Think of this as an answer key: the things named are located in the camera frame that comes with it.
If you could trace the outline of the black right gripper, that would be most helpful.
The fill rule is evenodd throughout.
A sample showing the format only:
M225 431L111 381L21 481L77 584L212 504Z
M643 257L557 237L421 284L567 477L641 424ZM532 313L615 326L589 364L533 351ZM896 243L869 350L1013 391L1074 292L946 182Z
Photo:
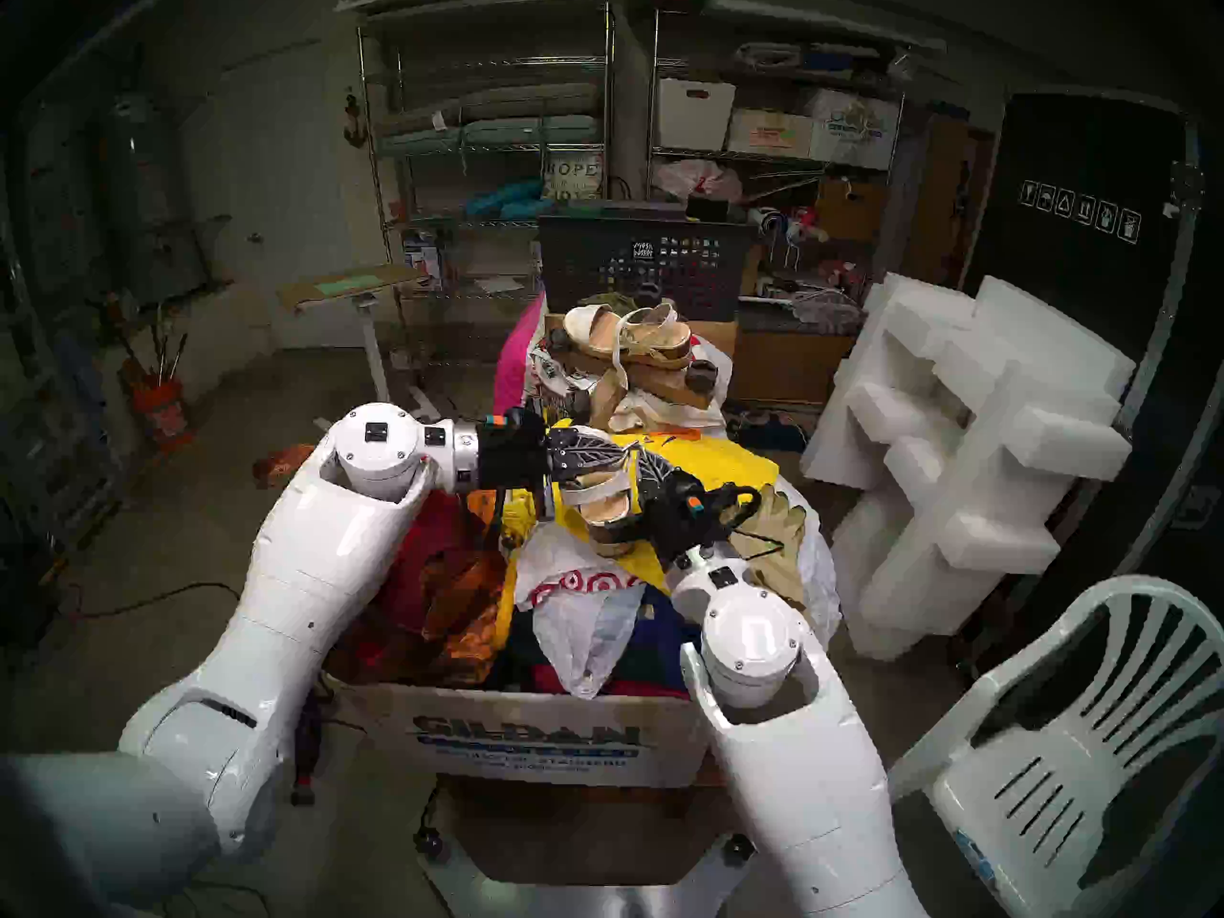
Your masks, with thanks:
M732 483L707 490L694 476L671 476L674 465L649 449L633 453L633 468L639 540L649 543L660 564L730 539Z

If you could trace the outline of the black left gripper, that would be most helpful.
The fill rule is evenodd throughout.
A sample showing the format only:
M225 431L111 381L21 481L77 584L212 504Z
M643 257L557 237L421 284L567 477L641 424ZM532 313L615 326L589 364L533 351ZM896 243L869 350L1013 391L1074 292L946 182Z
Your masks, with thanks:
M628 457L628 444L594 427L553 427L547 449L545 420L532 409L487 415L475 428L476 490L528 491L536 520L556 515L552 480L578 481L590 474L619 472Z

